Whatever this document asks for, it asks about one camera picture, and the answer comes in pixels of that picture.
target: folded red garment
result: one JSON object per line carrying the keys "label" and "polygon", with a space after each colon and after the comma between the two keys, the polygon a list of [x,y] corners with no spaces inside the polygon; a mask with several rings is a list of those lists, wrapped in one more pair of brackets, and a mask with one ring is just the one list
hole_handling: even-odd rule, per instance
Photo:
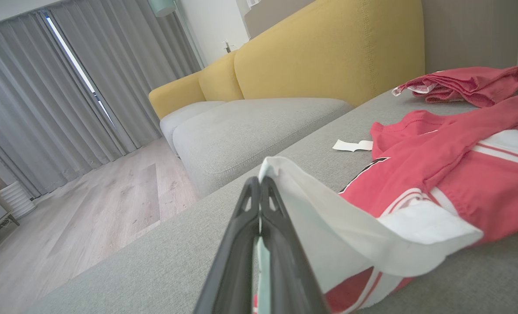
{"label": "folded red garment", "polygon": [[492,69],[482,66],[459,68],[423,75],[393,89],[395,96],[410,89],[429,103],[462,101],[480,108],[490,107],[518,91],[518,66]]}

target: curtain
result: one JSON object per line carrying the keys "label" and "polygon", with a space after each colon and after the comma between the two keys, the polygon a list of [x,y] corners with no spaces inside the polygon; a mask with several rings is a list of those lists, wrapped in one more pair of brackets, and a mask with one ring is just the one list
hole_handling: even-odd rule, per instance
{"label": "curtain", "polygon": [[175,14],[147,0],[71,0],[48,8],[136,147],[161,137],[153,89],[200,70]]}
{"label": "curtain", "polygon": [[0,23],[0,159],[37,197],[125,148],[40,13]]}

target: ribbed white planter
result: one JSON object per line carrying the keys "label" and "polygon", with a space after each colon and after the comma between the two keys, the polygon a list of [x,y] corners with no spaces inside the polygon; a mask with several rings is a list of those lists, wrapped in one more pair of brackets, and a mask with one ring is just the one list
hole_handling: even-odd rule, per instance
{"label": "ribbed white planter", "polygon": [[36,208],[36,204],[30,200],[30,196],[26,194],[18,181],[2,189],[0,195],[9,203],[11,208],[13,208],[11,214],[16,219],[21,218]]}

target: cabinet leg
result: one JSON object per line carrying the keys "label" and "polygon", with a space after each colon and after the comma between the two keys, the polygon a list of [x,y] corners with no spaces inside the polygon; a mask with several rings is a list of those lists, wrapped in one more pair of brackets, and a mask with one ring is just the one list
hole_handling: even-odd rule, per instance
{"label": "cabinet leg", "polygon": [[16,224],[17,226],[20,226],[20,224],[18,223],[18,221],[13,217],[13,215],[9,215],[9,219],[11,219],[12,222],[14,222],[14,224]]}

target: yellow cushion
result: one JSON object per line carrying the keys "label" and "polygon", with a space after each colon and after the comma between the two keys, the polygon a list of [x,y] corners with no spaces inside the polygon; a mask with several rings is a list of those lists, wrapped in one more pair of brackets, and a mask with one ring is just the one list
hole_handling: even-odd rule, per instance
{"label": "yellow cushion", "polygon": [[205,101],[205,96],[203,96],[199,85],[200,74],[201,72],[193,73],[150,92],[149,101],[159,119],[181,107],[194,102]]}
{"label": "yellow cushion", "polygon": [[420,0],[317,0],[235,54],[243,97],[359,106],[424,74]]}
{"label": "yellow cushion", "polygon": [[243,99],[235,79],[234,56],[230,52],[201,71],[199,84],[208,101],[235,101]]}

